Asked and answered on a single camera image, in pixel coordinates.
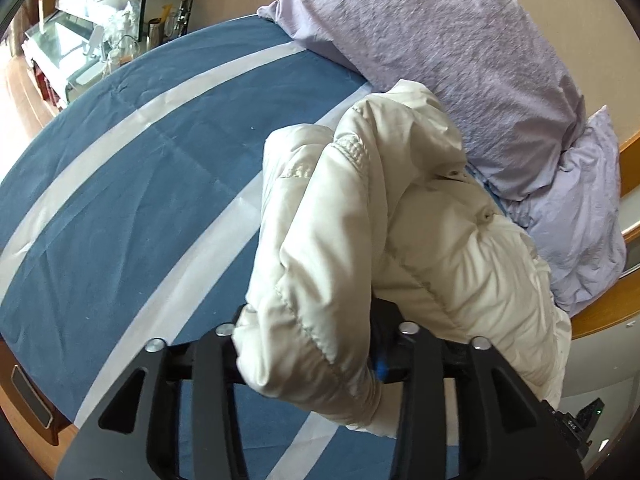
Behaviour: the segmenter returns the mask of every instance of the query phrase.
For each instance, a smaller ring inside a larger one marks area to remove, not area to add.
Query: pillow
[[[612,286],[625,265],[618,153],[618,138],[603,107],[560,156],[550,186],[522,202],[502,201],[549,264],[556,305],[570,316]]]
[[[551,184],[584,129],[584,99],[516,0],[279,0],[258,14],[377,90],[423,83],[502,198]]]

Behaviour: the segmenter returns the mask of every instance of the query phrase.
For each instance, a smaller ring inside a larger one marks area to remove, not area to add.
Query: metal screw
[[[160,339],[159,337],[155,337],[146,342],[145,350],[147,352],[159,352],[166,346],[166,342],[164,339]]]
[[[222,325],[218,325],[216,327],[216,335],[219,335],[220,337],[232,335],[235,327],[236,326],[233,323],[223,323]]]
[[[476,350],[488,350],[492,345],[487,338],[478,336],[471,340],[471,346]]]
[[[405,335],[417,334],[420,330],[420,327],[413,321],[403,321],[402,323],[400,323],[398,328],[400,329],[400,332]]]

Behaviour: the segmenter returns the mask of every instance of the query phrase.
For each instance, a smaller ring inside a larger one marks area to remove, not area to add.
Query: white puffer jacket
[[[302,124],[270,135],[260,241],[233,334],[249,386],[395,435],[401,386],[367,369],[373,288],[440,338],[488,337],[558,405],[568,316],[530,238],[465,162],[436,97],[409,81],[358,102],[335,133]]]

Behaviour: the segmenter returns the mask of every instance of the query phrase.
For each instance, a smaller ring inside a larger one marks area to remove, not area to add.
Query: blue bed sheet
[[[233,316],[257,244],[265,138],[331,124],[367,91],[251,16],[145,54],[42,131],[0,186],[0,332],[70,420],[82,424],[105,370],[119,373],[148,338],[195,340]],[[213,243],[221,225],[228,242]],[[308,413],[246,387],[237,395],[250,477],[265,479]],[[183,398],[188,478],[188,383]],[[340,428],[306,478],[388,478],[393,447]]]

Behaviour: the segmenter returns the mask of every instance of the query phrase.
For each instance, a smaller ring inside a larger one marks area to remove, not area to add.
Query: jacket sleeve
[[[355,135],[333,142],[331,130],[312,125],[271,134],[260,241],[233,341],[258,393],[393,435],[401,387],[383,387],[367,368],[367,164]]]

